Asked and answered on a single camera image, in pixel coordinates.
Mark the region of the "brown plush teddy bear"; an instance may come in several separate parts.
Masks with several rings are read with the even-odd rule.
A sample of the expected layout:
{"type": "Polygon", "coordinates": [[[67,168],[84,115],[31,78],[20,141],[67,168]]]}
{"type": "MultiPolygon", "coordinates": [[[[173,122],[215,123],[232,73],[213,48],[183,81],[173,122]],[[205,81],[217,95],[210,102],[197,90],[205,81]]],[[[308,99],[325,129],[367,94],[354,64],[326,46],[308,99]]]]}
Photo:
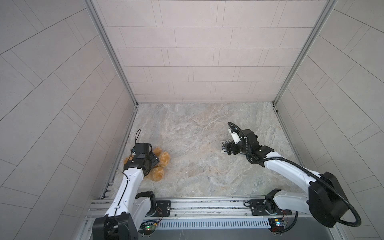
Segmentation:
{"type": "Polygon", "coordinates": [[[154,154],[160,162],[157,164],[156,167],[151,169],[148,175],[152,181],[159,182],[164,177],[164,168],[169,164],[171,157],[168,152],[164,152],[160,147],[154,148],[150,152],[150,155],[151,154],[154,154]]]}

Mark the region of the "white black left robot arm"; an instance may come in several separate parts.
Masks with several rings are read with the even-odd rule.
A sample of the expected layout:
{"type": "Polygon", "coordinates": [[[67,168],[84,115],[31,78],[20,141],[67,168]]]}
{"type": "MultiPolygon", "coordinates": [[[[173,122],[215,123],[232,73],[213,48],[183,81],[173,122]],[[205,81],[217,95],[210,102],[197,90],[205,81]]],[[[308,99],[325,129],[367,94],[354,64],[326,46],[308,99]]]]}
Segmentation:
{"type": "Polygon", "coordinates": [[[135,155],[126,162],[123,180],[112,205],[103,217],[93,223],[94,240],[137,240],[146,216],[156,212],[153,192],[139,193],[144,176],[159,163],[155,154],[135,155]]]}

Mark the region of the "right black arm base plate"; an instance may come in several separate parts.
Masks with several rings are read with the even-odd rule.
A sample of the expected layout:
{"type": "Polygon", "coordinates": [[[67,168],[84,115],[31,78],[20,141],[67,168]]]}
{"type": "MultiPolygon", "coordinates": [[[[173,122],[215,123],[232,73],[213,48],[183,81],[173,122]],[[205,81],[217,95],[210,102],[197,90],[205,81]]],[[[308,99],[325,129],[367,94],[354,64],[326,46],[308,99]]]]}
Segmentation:
{"type": "Polygon", "coordinates": [[[249,200],[244,202],[246,208],[250,208],[253,216],[283,216],[292,215],[291,210],[281,210],[275,204],[266,200],[249,200]]]}

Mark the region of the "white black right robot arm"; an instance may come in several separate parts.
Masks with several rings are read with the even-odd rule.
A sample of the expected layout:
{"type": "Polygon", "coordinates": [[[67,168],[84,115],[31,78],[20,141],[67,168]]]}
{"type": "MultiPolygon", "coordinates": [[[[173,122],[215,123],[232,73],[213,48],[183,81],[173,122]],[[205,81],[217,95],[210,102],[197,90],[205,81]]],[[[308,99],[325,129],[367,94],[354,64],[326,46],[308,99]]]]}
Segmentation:
{"type": "Polygon", "coordinates": [[[270,215],[291,210],[312,215],[320,224],[331,228],[336,223],[359,226],[361,219],[348,201],[338,179],[331,173],[320,174],[288,160],[268,146],[258,142],[258,136],[249,129],[230,125],[232,140],[223,141],[222,152],[228,155],[242,154],[252,165],[260,165],[293,182],[303,193],[290,193],[274,189],[265,196],[264,206],[270,215]],[[342,216],[351,211],[355,221],[342,221],[342,216]]]}

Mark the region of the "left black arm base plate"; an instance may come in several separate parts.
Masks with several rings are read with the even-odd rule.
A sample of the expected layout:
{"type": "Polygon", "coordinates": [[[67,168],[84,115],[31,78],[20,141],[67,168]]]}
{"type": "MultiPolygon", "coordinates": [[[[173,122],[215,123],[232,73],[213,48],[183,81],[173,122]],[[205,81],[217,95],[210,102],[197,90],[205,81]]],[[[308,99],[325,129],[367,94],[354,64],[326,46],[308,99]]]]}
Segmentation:
{"type": "Polygon", "coordinates": [[[149,217],[159,218],[159,217],[169,217],[171,212],[171,201],[156,201],[155,212],[149,217]]]}

